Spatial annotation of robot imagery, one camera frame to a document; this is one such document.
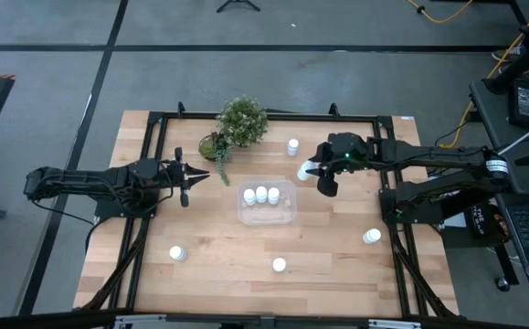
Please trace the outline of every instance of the white bottle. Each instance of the white bottle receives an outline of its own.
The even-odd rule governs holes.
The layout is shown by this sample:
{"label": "white bottle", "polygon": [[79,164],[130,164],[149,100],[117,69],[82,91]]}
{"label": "white bottle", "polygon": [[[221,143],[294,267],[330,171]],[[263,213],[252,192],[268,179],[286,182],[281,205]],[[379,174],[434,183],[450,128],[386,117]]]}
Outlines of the white bottle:
{"label": "white bottle", "polygon": [[287,153],[290,156],[294,156],[299,152],[299,141],[295,139],[289,140],[289,147],[287,148]]}
{"label": "white bottle", "polygon": [[301,169],[299,169],[297,176],[299,177],[299,179],[301,179],[304,182],[311,175],[311,174],[307,174],[307,170],[314,169],[316,167],[317,167],[317,164],[315,164],[313,161],[305,161],[304,164],[301,165]]}
{"label": "white bottle", "polygon": [[268,191],[266,190],[266,187],[260,186],[256,189],[256,201],[258,203],[264,203],[267,200]]}
{"label": "white bottle", "polygon": [[169,250],[169,255],[171,255],[173,260],[183,261],[187,258],[186,251],[179,246],[172,247],[171,250]]}
{"label": "white bottle", "polygon": [[268,190],[268,203],[271,205],[276,205],[280,200],[280,191],[278,188],[273,187]]}
{"label": "white bottle", "polygon": [[286,260],[277,258],[272,262],[272,269],[277,273],[284,272],[286,270]]}
{"label": "white bottle", "polygon": [[376,243],[382,238],[382,233],[377,228],[372,228],[364,234],[364,242],[367,244]]}
{"label": "white bottle", "polygon": [[256,203],[256,193],[254,193],[253,189],[249,188],[244,191],[244,201],[246,201],[246,205],[254,206]]}

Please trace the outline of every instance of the concrete floor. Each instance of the concrete floor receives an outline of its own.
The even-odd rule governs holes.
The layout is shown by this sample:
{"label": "concrete floor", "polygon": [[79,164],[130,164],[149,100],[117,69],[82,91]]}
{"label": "concrete floor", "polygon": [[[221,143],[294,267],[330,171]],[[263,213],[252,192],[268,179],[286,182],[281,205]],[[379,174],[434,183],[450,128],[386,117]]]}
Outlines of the concrete floor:
{"label": "concrete floor", "polygon": [[[503,45],[518,27],[506,5],[473,5],[435,26],[403,0],[255,0],[260,13],[231,5],[217,15],[220,2],[131,1],[118,44]],[[436,17],[460,7],[423,2]],[[105,44],[119,3],[0,0],[0,44]],[[529,1],[520,3],[529,16]],[[67,161],[100,60],[100,52],[0,52],[0,73],[17,75],[0,117],[0,207],[8,210],[0,220],[0,316],[16,313],[47,216],[22,196],[24,177]],[[433,144],[460,119],[469,82],[494,64],[487,53],[114,52],[79,168],[108,166],[124,110],[169,111],[182,101],[189,111],[217,111],[241,94],[287,111],[326,112],[336,102],[342,113],[413,115],[421,142]],[[478,124],[461,136],[464,145],[488,142]],[[91,218],[93,207],[72,196],[66,210]],[[64,218],[36,313],[71,308],[88,229]],[[529,325],[529,289],[498,292],[493,254],[450,249],[448,257],[461,314]]]}

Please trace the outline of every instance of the clear plastic container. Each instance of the clear plastic container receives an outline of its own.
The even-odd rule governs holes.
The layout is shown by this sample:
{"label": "clear plastic container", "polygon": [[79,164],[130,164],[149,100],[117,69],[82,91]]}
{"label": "clear plastic container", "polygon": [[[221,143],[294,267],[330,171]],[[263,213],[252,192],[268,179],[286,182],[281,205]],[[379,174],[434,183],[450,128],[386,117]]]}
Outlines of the clear plastic container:
{"label": "clear plastic container", "polygon": [[[276,187],[280,191],[279,203],[271,205],[256,203],[249,206],[244,200],[244,191],[251,188],[256,190],[259,186],[266,189]],[[289,224],[297,217],[297,190],[296,186],[287,180],[245,182],[238,187],[238,218],[246,225]]]}

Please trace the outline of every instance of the white label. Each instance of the white label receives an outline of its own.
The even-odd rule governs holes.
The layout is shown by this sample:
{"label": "white label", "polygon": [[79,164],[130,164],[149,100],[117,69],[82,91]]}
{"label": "white label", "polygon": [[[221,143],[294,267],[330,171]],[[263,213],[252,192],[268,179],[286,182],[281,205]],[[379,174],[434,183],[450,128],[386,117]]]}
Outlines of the white label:
{"label": "white label", "polygon": [[505,173],[508,172],[508,168],[504,167],[503,165],[488,165],[487,169],[489,171],[503,171]]}
{"label": "white label", "polygon": [[486,165],[501,165],[501,166],[508,166],[507,163],[505,163],[505,161],[502,161],[502,160],[490,160],[488,162],[485,163]]}

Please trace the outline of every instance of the wooden table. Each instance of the wooden table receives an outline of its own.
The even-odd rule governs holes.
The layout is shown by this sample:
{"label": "wooden table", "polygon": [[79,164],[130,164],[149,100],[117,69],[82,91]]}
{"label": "wooden table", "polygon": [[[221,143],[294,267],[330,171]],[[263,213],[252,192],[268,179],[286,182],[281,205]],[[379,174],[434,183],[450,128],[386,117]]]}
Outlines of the wooden table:
{"label": "wooden table", "polygon": [[[138,160],[147,117],[148,111],[124,113],[111,166]],[[418,145],[413,118],[394,117],[393,121],[397,139]],[[334,198],[319,193],[315,179],[302,182],[296,176],[300,165],[329,133],[351,132],[366,138],[373,135],[371,124],[270,121],[262,144],[234,151],[232,162],[226,164],[229,187],[221,182],[214,164],[197,151],[199,141],[214,127],[213,120],[168,122],[164,158],[173,158],[175,147],[182,146],[184,160],[209,170],[212,176],[191,189],[189,208],[181,208],[178,199],[159,206],[146,242],[135,311],[399,317],[392,249],[377,198],[381,186],[378,172],[338,176],[339,194]],[[301,143],[294,157],[286,154],[290,138]],[[424,168],[408,168],[403,176],[412,181],[427,178]],[[278,226],[250,227],[240,222],[238,184],[279,179],[297,186],[298,218]],[[88,302],[113,271],[124,222],[112,218],[93,233],[76,306]],[[370,228],[383,233],[374,245],[362,241]],[[426,225],[413,228],[424,277],[456,313],[439,235]],[[175,262],[169,257],[174,245],[187,249],[186,261]],[[272,271],[272,260],[277,257],[288,263],[284,273]],[[129,278],[126,273],[119,306],[125,304]],[[411,309],[416,312],[411,282],[407,275]]]}

